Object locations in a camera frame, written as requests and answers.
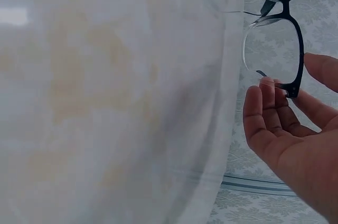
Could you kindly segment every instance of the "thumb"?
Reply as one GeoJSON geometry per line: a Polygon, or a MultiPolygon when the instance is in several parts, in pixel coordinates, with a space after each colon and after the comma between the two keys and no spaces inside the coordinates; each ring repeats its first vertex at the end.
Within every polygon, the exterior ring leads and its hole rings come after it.
{"type": "Polygon", "coordinates": [[[338,59],[306,53],[304,64],[313,78],[333,91],[338,92],[338,59]]]}

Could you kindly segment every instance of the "sheer curtain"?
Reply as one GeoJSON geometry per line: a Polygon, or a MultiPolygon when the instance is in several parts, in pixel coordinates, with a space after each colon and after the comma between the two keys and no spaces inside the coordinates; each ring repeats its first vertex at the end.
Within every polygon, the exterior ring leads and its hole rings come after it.
{"type": "Polygon", "coordinates": [[[206,223],[243,0],[0,0],[6,223],[206,223]]]}

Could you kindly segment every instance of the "eyeglasses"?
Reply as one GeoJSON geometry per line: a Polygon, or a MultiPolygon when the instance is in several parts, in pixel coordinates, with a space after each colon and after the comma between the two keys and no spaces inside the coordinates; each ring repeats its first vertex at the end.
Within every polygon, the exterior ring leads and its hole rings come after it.
{"type": "Polygon", "coordinates": [[[304,69],[304,42],[301,28],[290,15],[291,0],[266,0],[260,18],[249,25],[243,41],[243,61],[247,73],[257,80],[269,76],[276,88],[296,98],[304,69]],[[268,15],[276,3],[283,11],[268,15]]]}

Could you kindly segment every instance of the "patterned wallpaper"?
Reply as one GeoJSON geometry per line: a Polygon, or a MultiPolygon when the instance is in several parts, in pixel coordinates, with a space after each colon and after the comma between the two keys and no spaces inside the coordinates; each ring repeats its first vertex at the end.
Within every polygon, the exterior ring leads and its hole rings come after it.
{"type": "MultiPolygon", "coordinates": [[[[246,0],[246,11],[258,10],[259,0],[246,0]]],[[[305,44],[305,52],[327,54],[338,58],[338,0],[292,0],[290,13],[299,22],[305,44]]],[[[252,16],[245,17],[245,24],[253,22],[252,16]]],[[[279,35],[277,40],[270,40],[271,33],[262,33],[251,43],[252,50],[257,54],[276,54],[287,42],[286,35],[279,35]]],[[[283,67],[281,61],[294,60],[291,53],[283,52],[284,56],[267,60],[271,66],[283,67]]],[[[242,67],[238,91],[233,138],[227,162],[226,175],[249,176],[280,181],[263,163],[246,143],[243,124],[242,107],[246,90],[253,82],[245,77],[242,67]]],[[[302,88],[324,103],[338,108],[336,93],[325,88],[304,72],[302,88]]],[[[318,130],[292,103],[290,103],[301,123],[318,130]]],[[[297,197],[253,194],[230,191],[221,187],[209,224],[222,223],[326,223],[315,211],[306,206],[297,197]]]]}

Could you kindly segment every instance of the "hand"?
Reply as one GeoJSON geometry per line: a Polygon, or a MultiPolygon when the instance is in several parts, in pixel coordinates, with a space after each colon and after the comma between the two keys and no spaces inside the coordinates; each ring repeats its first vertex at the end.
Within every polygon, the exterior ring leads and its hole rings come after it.
{"type": "MultiPolygon", "coordinates": [[[[337,59],[308,53],[305,67],[338,92],[337,59]]],[[[248,145],[300,198],[330,223],[338,223],[338,110],[304,91],[294,103],[320,133],[299,123],[282,90],[265,84],[250,87],[243,109],[248,145]]]]}

